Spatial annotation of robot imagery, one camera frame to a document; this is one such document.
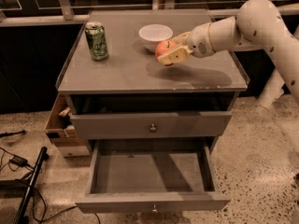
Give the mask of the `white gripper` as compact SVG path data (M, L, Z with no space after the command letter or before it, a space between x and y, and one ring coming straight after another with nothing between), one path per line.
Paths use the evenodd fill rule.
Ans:
M212 56L215 51L212 48L209 37L210 26L211 23L205 23L196 26L190 32L185 32L173 37L172 40L181 45L175 46L169 51L161 54L157 58L158 62L168 66L188 60L191 54L197 58Z

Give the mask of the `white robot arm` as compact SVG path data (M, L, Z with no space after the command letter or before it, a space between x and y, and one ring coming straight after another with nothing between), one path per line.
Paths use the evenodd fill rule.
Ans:
M271 105L284 86L299 103L299 40L269 0L249 0L236 16L199 25L172 41L175 45L157 57L163 65L181 63L190 56L205 58L224 50L262 49L275 70L259 96L260 104Z

